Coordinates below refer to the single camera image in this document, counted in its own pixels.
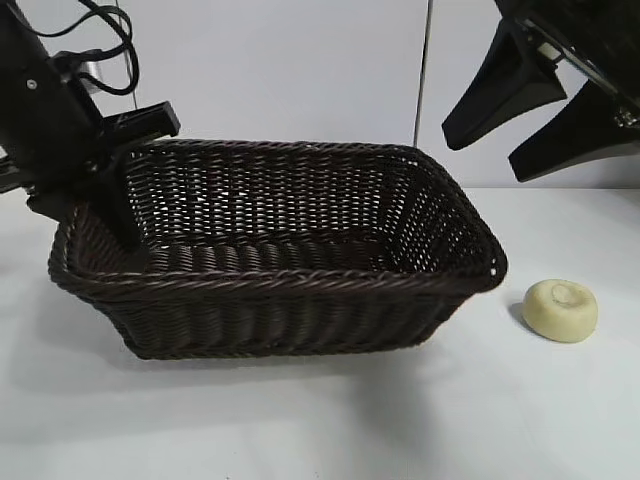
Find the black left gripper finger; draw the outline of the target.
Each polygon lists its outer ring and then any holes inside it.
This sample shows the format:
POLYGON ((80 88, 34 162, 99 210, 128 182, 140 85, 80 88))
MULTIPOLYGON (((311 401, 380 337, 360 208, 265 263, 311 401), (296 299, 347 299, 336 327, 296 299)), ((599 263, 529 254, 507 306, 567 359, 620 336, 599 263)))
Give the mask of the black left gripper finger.
POLYGON ((58 223, 72 223, 87 209, 91 197, 67 191, 39 192, 27 199, 29 209, 58 223))
POLYGON ((104 152, 98 178, 101 219, 126 250, 135 250, 140 244, 140 235, 125 186, 124 154, 104 152))

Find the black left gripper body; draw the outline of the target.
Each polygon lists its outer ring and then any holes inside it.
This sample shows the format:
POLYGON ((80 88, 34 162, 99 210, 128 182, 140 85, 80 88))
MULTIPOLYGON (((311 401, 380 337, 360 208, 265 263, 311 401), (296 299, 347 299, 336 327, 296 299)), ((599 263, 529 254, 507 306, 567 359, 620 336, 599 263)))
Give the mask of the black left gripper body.
POLYGON ((1 73, 1 191, 65 185, 124 151, 179 133, 168 101, 103 116, 68 55, 1 73))

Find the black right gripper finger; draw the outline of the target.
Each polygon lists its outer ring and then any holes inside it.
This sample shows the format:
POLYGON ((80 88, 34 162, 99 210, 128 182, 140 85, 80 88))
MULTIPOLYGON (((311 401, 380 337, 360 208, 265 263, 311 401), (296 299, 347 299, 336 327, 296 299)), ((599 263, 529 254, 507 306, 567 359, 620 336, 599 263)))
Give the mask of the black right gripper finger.
POLYGON ((450 149, 466 148, 519 115, 567 98, 556 64, 540 45, 515 21, 498 23, 477 74, 442 123, 450 149))
POLYGON ((516 179, 528 182, 579 164, 638 152, 639 107, 588 81, 509 155, 509 162, 516 179))

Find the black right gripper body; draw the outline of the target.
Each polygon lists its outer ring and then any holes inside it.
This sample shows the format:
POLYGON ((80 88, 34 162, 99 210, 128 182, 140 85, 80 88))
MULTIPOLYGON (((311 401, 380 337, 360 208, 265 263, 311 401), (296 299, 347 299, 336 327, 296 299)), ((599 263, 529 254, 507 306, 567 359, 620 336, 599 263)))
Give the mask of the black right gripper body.
POLYGON ((498 1, 504 20, 534 35, 614 103, 623 128, 639 126, 639 3, 637 1, 498 1))

